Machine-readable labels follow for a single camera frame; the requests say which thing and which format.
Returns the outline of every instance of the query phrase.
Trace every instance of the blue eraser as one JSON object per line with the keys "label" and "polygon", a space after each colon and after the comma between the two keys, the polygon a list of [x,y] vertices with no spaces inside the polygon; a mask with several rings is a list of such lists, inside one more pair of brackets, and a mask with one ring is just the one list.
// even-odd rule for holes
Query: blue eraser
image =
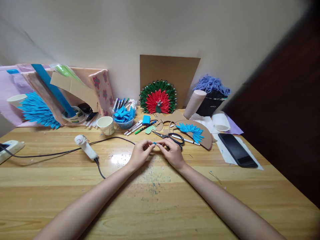
{"label": "blue eraser", "polygon": [[150,116],[144,115],[142,120],[142,125],[150,124]]}

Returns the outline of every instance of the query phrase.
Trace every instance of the forearm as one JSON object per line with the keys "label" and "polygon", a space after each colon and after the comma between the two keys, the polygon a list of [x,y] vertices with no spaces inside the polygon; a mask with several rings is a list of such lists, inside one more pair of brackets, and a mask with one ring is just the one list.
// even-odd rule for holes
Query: forearm
{"label": "forearm", "polygon": [[252,209],[189,165],[178,171],[241,239],[285,239]]}
{"label": "forearm", "polygon": [[104,179],[60,212],[34,239],[77,239],[133,172],[126,165]]}

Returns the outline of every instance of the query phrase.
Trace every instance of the smartphone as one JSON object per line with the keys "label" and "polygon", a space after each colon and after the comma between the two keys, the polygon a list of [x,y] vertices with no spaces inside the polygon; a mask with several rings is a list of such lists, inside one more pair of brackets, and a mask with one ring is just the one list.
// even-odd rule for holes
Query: smartphone
{"label": "smartphone", "polygon": [[258,167],[255,161],[249,156],[247,151],[241,146],[241,144],[232,134],[219,133],[218,136],[240,167]]}

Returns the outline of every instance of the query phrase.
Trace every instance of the black trash can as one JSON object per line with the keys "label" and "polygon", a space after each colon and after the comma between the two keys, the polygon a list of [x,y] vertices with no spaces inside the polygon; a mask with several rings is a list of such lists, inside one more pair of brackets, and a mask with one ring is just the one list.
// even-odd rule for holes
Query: black trash can
{"label": "black trash can", "polygon": [[207,93],[207,96],[201,103],[196,113],[203,117],[211,116],[213,112],[221,105],[221,103],[227,99],[227,97],[228,96],[223,95],[219,91]]}

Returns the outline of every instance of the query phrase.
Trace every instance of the wooden table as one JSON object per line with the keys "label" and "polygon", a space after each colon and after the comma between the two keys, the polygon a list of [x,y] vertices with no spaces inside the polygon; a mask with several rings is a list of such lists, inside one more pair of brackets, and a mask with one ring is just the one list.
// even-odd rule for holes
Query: wooden table
{"label": "wooden table", "polygon": [[[153,133],[128,137],[123,133],[117,129],[113,136],[133,142],[159,139]],[[97,129],[43,127],[16,128],[1,142],[24,141],[26,146],[17,155],[49,154],[77,148],[74,138],[78,134],[91,142],[105,139]],[[185,143],[183,156],[189,165],[247,204],[288,239],[315,239],[319,209],[242,139],[264,171],[225,163],[216,144],[207,151]],[[93,145],[93,149],[100,156],[101,171],[109,176],[128,162],[133,145],[112,139]],[[97,165],[82,150],[51,159],[10,158],[0,166],[0,239],[31,239],[100,181]],[[85,238],[237,239],[157,148],[108,202]]]}

